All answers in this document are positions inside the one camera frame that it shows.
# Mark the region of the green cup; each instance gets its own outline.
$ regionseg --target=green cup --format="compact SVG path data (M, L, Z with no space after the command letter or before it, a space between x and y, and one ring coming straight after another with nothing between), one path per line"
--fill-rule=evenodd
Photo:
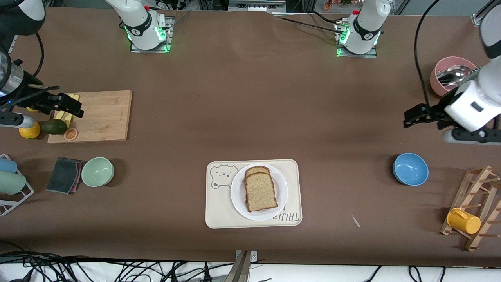
M0 192L14 195L26 185L26 177L12 172L0 171Z

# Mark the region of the metal ladle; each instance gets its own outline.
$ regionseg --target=metal ladle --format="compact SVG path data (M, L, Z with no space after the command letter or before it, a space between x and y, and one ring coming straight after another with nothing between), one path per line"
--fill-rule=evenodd
M464 65L455 65L437 73L437 78L443 86L458 85L472 74L472 70Z

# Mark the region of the brown table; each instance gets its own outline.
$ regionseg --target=brown table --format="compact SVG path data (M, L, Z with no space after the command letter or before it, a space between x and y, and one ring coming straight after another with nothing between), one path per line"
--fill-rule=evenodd
M378 58L355 59L336 57L330 32L260 12L191 12L171 53L154 55L129 53L113 10L47 12L39 78L66 92L132 90L129 139L47 144L0 129L2 153L36 190L0 218L0 239L113 258L229 261L257 249L265 262L501 266L499 239L471 253L463 237L438 233L465 169L501 165L501 148L446 144L434 124L402 127L404 111L423 101L412 53L419 17L389 17ZM487 62L468 17L427 18L419 54L425 77L446 56ZM33 72L35 37L19 38L13 57ZM428 162L424 185L393 178L404 152ZM109 187L45 191L57 157L97 156L116 166ZM286 158L299 164L300 225L205 225L207 164Z

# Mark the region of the yellow mug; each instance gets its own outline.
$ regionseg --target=yellow mug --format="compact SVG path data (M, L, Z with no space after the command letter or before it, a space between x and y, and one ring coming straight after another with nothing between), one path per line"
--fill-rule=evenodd
M447 214L447 224L468 234L475 234L480 229L480 219L460 208L453 208Z

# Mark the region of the bread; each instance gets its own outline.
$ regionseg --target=bread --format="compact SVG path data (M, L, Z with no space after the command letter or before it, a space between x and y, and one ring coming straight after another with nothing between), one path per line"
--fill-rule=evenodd
M267 173L253 173L245 179L245 197L249 212L278 207L275 185Z
M251 175L253 173L258 173L258 172L270 174L270 170L266 167L253 167L253 168L246 170L245 178L247 178L249 175Z

